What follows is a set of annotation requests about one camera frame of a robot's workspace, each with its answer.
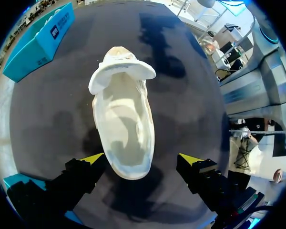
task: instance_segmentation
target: person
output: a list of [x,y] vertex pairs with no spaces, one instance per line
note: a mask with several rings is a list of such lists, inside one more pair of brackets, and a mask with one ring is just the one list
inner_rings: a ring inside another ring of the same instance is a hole
[[252,143],[258,144],[265,133],[263,134],[251,134],[251,131],[267,131],[269,126],[274,126],[275,122],[271,119],[266,118],[248,118],[238,120],[237,123],[230,121],[230,128],[234,130],[242,130],[243,133],[234,132],[234,137],[240,137],[243,141],[244,139],[249,139]]
[[250,140],[254,144],[258,144],[258,140],[250,133],[250,129],[247,127],[247,123],[244,119],[238,120],[237,123],[230,122],[230,127],[234,130],[240,130],[242,132],[233,132],[233,137],[240,138],[241,142],[245,139]]
[[[241,120],[240,123],[230,122],[230,128],[246,131],[241,133],[241,145],[239,147],[238,154],[236,156],[236,161],[234,165],[237,169],[250,170],[249,165],[249,154],[251,150],[261,141],[265,134],[252,134],[250,131],[267,131],[269,126],[274,126],[276,123],[271,119],[263,118],[250,118]],[[238,184],[240,190],[245,190],[249,180],[250,175],[243,172],[236,172],[229,170],[228,180],[234,184]]]

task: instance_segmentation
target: white sneaker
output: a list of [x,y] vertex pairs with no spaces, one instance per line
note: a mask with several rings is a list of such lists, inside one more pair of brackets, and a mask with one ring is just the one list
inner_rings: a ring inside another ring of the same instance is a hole
[[154,127],[146,80],[155,76],[155,70],[130,51],[113,47],[89,82],[105,155],[113,170],[128,180],[144,177],[151,167]]

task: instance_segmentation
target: white cable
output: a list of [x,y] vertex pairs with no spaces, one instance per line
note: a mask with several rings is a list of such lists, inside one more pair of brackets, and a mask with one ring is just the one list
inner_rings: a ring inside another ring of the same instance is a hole
[[252,23],[251,28],[249,29],[249,31],[246,33],[246,35],[243,36],[239,41],[237,41],[237,42],[235,43],[235,46],[232,45],[232,47],[231,47],[228,51],[226,51],[225,54],[222,55],[222,57],[219,58],[219,59],[215,62],[215,64],[217,64],[222,58],[226,57],[226,55],[227,55],[228,53],[230,53],[230,51],[232,51],[232,49],[234,49],[235,47],[237,47],[237,46],[252,32],[252,30],[253,30],[253,28],[254,28],[254,26],[255,26],[255,17],[254,17],[253,15],[252,15],[252,17],[253,17],[253,23]]
[[286,131],[246,131],[246,130],[229,130],[229,132],[249,133],[249,134],[286,134]]

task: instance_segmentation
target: shoe insole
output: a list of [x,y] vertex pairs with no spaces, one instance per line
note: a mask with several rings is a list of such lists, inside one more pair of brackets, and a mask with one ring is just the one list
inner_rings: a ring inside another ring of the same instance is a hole
[[144,129],[144,107],[135,81],[126,73],[114,74],[103,98],[107,147],[121,165],[140,165],[148,153],[149,132]]

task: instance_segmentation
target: dark gray table surface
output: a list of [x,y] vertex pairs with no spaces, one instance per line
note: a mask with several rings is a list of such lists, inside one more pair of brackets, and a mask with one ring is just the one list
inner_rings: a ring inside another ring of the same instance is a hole
[[14,88],[10,134],[19,172],[52,179],[72,158],[102,152],[88,82],[105,53],[124,46],[157,72],[147,81],[155,128],[152,168],[141,180],[109,167],[74,212],[95,229],[200,228],[211,213],[175,170],[177,154],[227,171],[229,133],[211,66],[188,28],[164,5],[138,1],[75,10],[51,63]]

